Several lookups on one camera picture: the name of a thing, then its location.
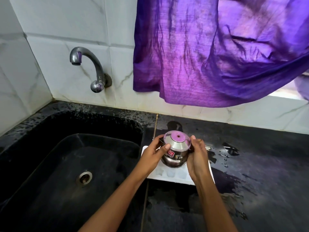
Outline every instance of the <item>hand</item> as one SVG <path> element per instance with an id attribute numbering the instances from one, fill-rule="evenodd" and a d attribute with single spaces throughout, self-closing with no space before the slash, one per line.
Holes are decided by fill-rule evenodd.
<path id="1" fill-rule="evenodd" d="M 197 184 L 203 176 L 210 174 L 208 164 L 208 153 L 205 143 L 202 139 L 196 139 L 194 135 L 191 136 L 191 145 L 194 147 L 194 152 L 190 153 L 187 160 L 187 167 L 192 181 Z"/>
<path id="2" fill-rule="evenodd" d="M 162 156 L 171 148 L 170 144 L 166 144 L 158 149 L 162 143 L 159 141 L 159 138 L 164 135 L 157 136 L 150 145 L 144 150 L 139 162 L 133 171 L 144 180 L 148 175 L 156 168 Z"/>

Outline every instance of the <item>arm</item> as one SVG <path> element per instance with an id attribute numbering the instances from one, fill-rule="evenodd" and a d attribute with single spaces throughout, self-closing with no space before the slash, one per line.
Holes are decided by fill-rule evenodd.
<path id="1" fill-rule="evenodd" d="M 192 136 L 191 142 L 194 153 L 188 157 L 187 167 L 197 188 L 208 232 L 237 232 L 211 177 L 204 141 Z"/>
<path id="2" fill-rule="evenodd" d="M 131 174 L 80 228 L 79 232 L 117 231 L 137 189 L 145 178 L 156 168 L 161 157 L 170 148 L 170 145 L 167 144 L 156 151 L 160 146 L 160 137 L 161 136 L 156 137 L 145 149 L 141 159 Z"/>

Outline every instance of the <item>white tray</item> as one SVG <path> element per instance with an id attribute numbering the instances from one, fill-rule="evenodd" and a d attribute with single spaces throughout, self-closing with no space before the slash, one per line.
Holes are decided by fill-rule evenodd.
<path id="1" fill-rule="evenodd" d="M 141 154 L 143 154 L 144 150 L 148 146 L 144 146 Z M 211 172 L 211 177 L 214 181 L 214 176 L 211 171 L 211 165 L 210 162 L 209 164 L 209 169 Z M 167 182 L 175 182 L 175 183 L 183 183 L 183 184 L 188 184 L 188 185 L 195 185 L 194 182 L 192 181 L 188 168 L 187 168 L 187 163 L 182 165 L 179 168 L 170 168 L 167 167 L 162 161 L 159 161 L 157 167 L 149 174 L 147 177 L 148 179 L 155 179 L 155 180 L 161 180 L 161 181 L 167 181 Z"/>

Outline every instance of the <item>steel lid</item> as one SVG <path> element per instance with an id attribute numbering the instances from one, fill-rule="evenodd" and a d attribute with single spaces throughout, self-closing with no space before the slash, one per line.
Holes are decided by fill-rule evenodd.
<path id="1" fill-rule="evenodd" d="M 174 151 L 187 151 L 191 146 L 189 136 L 177 130 L 168 131 L 163 139 L 165 144 L 171 144 Z"/>

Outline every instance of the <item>person's left hand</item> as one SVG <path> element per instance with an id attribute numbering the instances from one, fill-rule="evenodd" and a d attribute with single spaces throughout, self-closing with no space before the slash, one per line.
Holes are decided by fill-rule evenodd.
<path id="1" fill-rule="evenodd" d="M 143 180 L 156 168 L 162 156 L 171 148 L 170 144 L 166 144 L 156 151 L 156 149 L 162 145 L 159 138 L 163 136 L 164 135 L 157 136 L 150 143 L 150 145 L 144 150 L 139 162 L 134 168 L 136 174 L 138 174 Z"/>

